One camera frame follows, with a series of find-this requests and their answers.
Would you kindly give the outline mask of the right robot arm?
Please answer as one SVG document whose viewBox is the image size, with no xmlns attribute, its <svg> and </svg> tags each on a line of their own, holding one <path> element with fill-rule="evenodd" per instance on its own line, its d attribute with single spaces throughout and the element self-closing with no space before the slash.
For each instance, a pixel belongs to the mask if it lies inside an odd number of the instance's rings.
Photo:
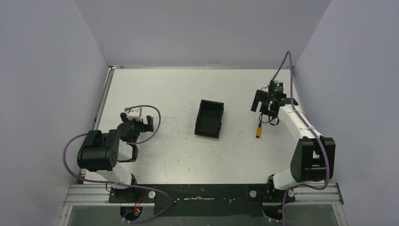
<svg viewBox="0 0 399 226">
<path fill-rule="evenodd" d="M 257 90 L 251 111 L 283 123 L 297 142 L 287 170 L 271 176 L 272 184 L 265 188 L 266 198 L 276 202 L 284 190 L 309 182 L 328 183 L 334 173 L 335 141 L 323 136 L 306 119 L 298 103 L 286 94 L 270 94 Z"/>
</svg>

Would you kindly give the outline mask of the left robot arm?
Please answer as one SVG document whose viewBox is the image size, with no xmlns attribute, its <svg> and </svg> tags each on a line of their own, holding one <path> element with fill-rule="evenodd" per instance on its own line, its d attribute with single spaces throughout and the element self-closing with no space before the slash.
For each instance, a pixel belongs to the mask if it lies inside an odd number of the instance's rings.
<svg viewBox="0 0 399 226">
<path fill-rule="evenodd" d="M 142 118 L 140 110 L 120 114 L 122 123 L 107 133 L 91 130 L 78 151 L 78 166 L 97 173 L 106 181 L 114 182 L 113 189 L 121 190 L 121 197 L 128 203 L 136 202 L 140 190 L 133 174 L 127 172 L 122 162 L 135 162 L 138 158 L 138 147 L 135 144 L 141 133 L 153 132 L 153 117 Z"/>
</svg>

